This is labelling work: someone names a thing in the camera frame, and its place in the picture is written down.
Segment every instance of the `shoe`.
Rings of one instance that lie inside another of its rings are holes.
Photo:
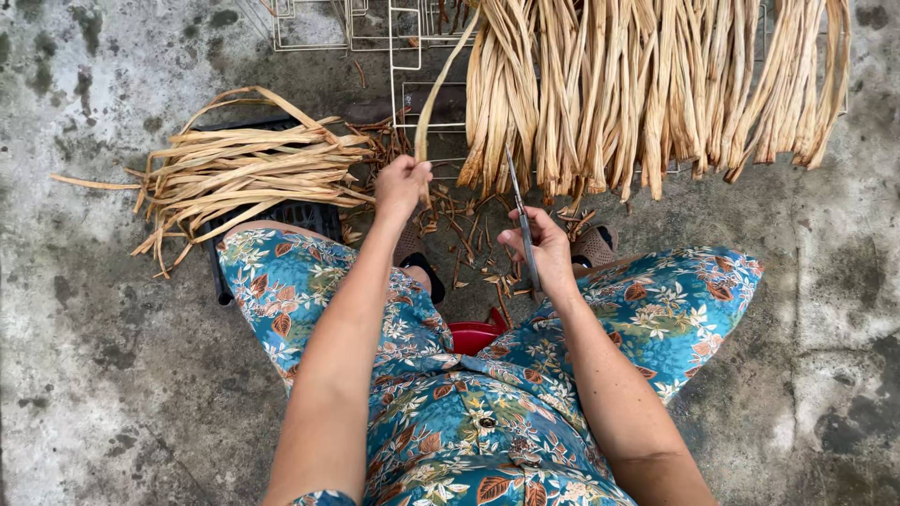
[[[600,267],[616,261],[618,230],[601,223],[585,230],[571,244],[571,262],[587,268]]]

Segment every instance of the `floral pants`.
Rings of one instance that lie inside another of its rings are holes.
[[[306,340],[357,252],[273,229],[234,234],[219,250],[238,307],[290,392]],[[667,402],[719,349],[761,274],[728,248],[676,248],[578,286]],[[394,269],[373,358],[364,504],[631,504],[581,413],[567,354],[548,300],[476,357],[454,354],[428,294]],[[348,506],[341,492],[297,503]]]

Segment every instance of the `wrist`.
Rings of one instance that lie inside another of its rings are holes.
[[[375,214],[375,219],[372,222],[372,228],[369,230],[368,236],[372,235],[383,235],[386,237],[390,237],[394,242],[400,238],[400,234],[403,232],[403,228],[406,226],[406,221],[402,220],[396,216],[390,216],[388,214]]]
[[[553,309],[561,316],[571,313],[587,304],[584,302],[584,297],[581,296],[578,284],[575,283],[574,280],[572,283],[566,283],[565,286],[560,287],[559,290],[553,290],[553,292],[548,293],[547,296],[550,297],[550,302],[553,303]]]

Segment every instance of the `leg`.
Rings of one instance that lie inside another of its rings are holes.
[[[667,402],[718,351],[761,274],[756,260],[728,248],[677,248],[604,266],[578,286],[609,337]],[[567,353],[562,324],[544,301],[479,357],[570,380]]]
[[[273,220],[256,220],[256,221],[245,221],[241,224],[235,225],[235,227],[228,231],[225,234],[225,238],[228,238],[238,232],[243,232],[247,230],[255,230],[255,229],[278,229],[284,230],[285,232],[290,232],[291,234],[300,234],[305,237],[314,237],[322,240],[331,240],[320,233],[314,232],[309,229],[304,229],[303,227],[295,227],[293,225],[288,225],[287,223],[281,223],[280,221]],[[431,279],[425,273],[425,270],[422,267],[404,267],[401,268],[400,271],[418,281],[425,291],[431,294]]]
[[[357,252],[309,230],[263,223],[265,228],[258,221],[229,231],[219,245],[220,264],[238,307],[290,390],[306,341]],[[428,293],[395,269],[373,377],[389,375],[404,357],[443,349],[450,339]]]

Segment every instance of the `left hand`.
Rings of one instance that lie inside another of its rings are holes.
[[[416,165],[416,160],[409,155],[397,157],[382,169],[375,181],[375,219],[405,223],[431,177],[431,162]]]

